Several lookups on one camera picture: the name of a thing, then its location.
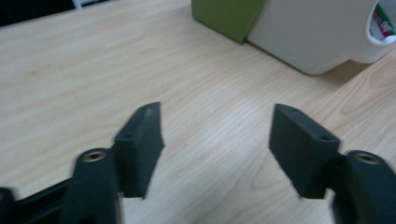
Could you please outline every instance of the green panel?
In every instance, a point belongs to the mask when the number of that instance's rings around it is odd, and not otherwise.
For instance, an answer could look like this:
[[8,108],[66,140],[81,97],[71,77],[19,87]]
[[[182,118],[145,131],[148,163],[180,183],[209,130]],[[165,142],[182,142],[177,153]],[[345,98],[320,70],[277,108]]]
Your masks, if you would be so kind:
[[264,0],[191,0],[196,20],[238,43],[245,42],[263,4]]

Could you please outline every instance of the table surface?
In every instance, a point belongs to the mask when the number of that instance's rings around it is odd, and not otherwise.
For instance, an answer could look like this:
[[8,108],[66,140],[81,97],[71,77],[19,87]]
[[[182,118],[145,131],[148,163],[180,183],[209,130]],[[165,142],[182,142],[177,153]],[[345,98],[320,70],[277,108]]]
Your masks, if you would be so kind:
[[19,198],[157,101],[166,148],[125,223],[332,223],[332,194],[299,200],[269,152],[275,103],[396,165],[396,50],[310,77],[195,21],[190,1],[124,0],[1,28],[0,68],[0,186]]

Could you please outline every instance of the white container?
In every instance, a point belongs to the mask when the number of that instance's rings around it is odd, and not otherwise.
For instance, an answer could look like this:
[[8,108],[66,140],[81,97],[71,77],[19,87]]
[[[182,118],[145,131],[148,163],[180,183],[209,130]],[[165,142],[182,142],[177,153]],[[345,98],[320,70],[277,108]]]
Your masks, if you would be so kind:
[[247,36],[254,45],[310,74],[352,60],[373,63],[395,47],[396,36],[370,35],[378,0],[266,0]]

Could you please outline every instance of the screw hole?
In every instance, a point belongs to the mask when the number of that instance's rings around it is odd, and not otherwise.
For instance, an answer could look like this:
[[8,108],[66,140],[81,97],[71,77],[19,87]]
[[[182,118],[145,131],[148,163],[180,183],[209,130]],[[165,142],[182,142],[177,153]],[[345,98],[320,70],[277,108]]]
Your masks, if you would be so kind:
[[323,141],[330,141],[330,140],[332,140],[330,137],[325,136],[325,135],[322,135],[322,136],[320,137],[320,139],[323,140]]
[[95,151],[87,154],[84,157],[85,162],[99,161],[106,156],[106,153],[101,151]]
[[125,138],[134,138],[134,135],[132,133],[127,133],[124,135]]
[[377,157],[374,157],[372,155],[369,154],[365,154],[365,153],[359,153],[356,155],[356,158],[359,161],[365,162],[365,163],[369,163],[369,164],[374,164],[377,165],[380,163],[380,160]]

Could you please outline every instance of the wooden table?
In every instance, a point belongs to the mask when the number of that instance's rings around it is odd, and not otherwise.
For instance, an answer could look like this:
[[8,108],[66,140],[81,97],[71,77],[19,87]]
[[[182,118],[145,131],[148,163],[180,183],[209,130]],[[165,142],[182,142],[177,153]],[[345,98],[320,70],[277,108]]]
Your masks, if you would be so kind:
[[371,65],[302,75],[191,16],[186,0],[116,1],[0,29],[0,186],[25,197],[110,147],[141,105],[161,101],[166,148],[125,223],[332,223],[299,200],[267,148],[275,103],[299,107],[396,165],[396,51]]

